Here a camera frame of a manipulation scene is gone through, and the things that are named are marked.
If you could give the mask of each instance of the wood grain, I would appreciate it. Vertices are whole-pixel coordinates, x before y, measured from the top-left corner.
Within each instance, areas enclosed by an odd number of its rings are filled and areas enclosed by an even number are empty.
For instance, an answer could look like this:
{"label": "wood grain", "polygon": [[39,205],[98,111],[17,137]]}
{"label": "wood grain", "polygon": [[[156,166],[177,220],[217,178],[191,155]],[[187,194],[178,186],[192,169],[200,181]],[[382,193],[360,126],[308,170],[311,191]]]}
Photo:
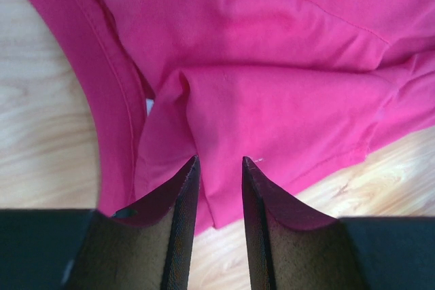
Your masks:
{"label": "wood grain", "polygon": [[[27,0],[0,0],[0,208],[95,207],[88,103]],[[435,128],[408,135],[298,197],[329,215],[433,215]],[[194,241],[189,289],[250,289],[243,222]]]}

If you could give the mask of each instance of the wooden floor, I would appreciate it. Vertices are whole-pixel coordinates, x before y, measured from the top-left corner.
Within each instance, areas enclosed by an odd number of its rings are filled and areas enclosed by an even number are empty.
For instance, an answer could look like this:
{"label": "wooden floor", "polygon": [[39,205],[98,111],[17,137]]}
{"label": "wooden floor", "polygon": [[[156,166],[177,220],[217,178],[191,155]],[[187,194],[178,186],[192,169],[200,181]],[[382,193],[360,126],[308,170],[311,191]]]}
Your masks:
{"label": "wooden floor", "polygon": [[[0,208],[86,208],[99,159],[88,103],[27,0],[0,0]],[[433,215],[435,128],[373,153],[299,194],[339,215]],[[243,223],[194,241],[189,289],[249,289]]]}

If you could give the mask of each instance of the pink shirt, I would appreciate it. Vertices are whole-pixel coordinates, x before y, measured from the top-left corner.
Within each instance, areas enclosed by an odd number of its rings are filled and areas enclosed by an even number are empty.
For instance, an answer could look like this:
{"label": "pink shirt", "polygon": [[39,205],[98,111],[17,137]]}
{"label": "pink shirt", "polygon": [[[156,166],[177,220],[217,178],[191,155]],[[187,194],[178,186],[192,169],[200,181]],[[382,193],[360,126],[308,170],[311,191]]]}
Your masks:
{"label": "pink shirt", "polygon": [[30,1],[88,98],[108,215],[198,154],[196,231],[219,228],[243,156],[295,194],[435,125],[435,0]]}

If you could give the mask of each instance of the light wood surface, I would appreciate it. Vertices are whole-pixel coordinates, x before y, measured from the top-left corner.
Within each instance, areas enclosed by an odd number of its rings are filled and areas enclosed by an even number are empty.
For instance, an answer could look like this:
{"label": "light wood surface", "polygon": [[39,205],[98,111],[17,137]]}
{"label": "light wood surface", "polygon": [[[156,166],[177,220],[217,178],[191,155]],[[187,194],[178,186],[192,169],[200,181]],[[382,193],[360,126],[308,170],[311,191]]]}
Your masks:
{"label": "light wood surface", "polygon": [[[99,160],[88,103],[27,0],[0,0],[0,208],[97,203]],[[433,215],[435,128],[370,155],[298,197],[333,216]],[[189,289],[249,289],[242,221],[196,237]]]}

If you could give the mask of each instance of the pink fabric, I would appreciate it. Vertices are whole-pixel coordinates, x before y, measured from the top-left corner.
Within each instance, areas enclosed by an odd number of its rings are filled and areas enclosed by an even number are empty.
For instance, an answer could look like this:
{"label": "pink fabric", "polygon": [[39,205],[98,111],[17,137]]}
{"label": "pink fabric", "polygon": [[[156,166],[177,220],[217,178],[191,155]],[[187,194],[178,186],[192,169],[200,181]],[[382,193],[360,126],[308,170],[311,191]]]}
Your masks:
{"label": "pink fabric", "polygon": [[242,156],[295,194],[435,125],[435,0],[30,1],[88,97],[107,214],[198,154],[196,231],[219,228]]}

